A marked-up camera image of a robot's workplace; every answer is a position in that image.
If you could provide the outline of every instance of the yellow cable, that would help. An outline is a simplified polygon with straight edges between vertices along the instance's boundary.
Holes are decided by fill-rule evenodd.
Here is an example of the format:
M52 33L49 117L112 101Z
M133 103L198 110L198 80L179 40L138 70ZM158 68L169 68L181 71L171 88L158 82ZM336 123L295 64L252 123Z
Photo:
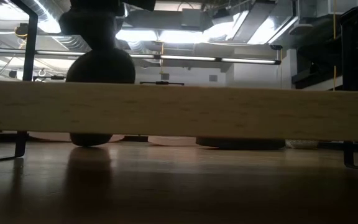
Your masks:
M336 39L336 0L334 0L334 40ZM336 87L336 66L334 66L334 88Z
M24 35L17 34L16 30L17 30L17 27L15 27L15 29L14 29L14 32L15 32L16 36L18 36L18 37L27 37L27 34L24 34Z
M281 60L281 65L280 65L280 88L283 88L283 49L280 50L280 60Z

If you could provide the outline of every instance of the light wood surface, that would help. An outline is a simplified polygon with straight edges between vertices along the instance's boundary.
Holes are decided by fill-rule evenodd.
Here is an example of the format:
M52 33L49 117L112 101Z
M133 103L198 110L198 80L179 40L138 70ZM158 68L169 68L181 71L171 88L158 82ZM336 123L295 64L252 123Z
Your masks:
M0 156L13 149L0 144ZM341 151L27 149L0 162L0 224L358 223L358 170Z
M0 82L0 129L358 141L358 92Z

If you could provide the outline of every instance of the wall vent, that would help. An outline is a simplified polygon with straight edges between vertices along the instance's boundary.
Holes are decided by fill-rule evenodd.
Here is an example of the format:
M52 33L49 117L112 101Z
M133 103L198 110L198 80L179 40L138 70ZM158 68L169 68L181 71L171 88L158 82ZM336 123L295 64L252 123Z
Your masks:
M209 81L210 82L217 82L218 81L218 75L209 75Z
M161 80L169 80L169 73L162 73Z

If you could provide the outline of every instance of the black metal bracket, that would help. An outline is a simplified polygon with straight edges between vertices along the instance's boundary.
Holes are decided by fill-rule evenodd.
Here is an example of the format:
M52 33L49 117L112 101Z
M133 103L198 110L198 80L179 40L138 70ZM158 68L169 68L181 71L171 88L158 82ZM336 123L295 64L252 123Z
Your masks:
M343 158L345 166L352 169L358 169L358 166L354 165L354 149L353 142L344 142L343 144Z
M29 15L29 30L27 34L27 43L25 46L24 68L23 68L23 81L32 81L32 72L34 67L35 57L35 41L37 40L38 29L38 15L21 0L11 0L13 4L22 9ZM16 135L16 146L14 156L2 157L0 161L6 161L9 159L15 159L22 157L25 154L25 144L27 142L27 131L18 131Z
M166 81L157 81L157 82L140 82L140 84L156 84L156 85L181 85L184 86L184 83L172 83Z

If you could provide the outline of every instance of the dark round object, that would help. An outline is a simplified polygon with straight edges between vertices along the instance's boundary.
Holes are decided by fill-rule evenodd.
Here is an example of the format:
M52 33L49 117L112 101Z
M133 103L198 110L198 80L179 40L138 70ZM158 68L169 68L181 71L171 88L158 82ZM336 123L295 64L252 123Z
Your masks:
M67 72L66 82L135 83L135 65L131 56L120 49L92 50L78 58ZM77 146L97 146L109 142L112 134L70 133Z
M285 140L275 139L197 138L196 143L220 149L272 150L285 147Z

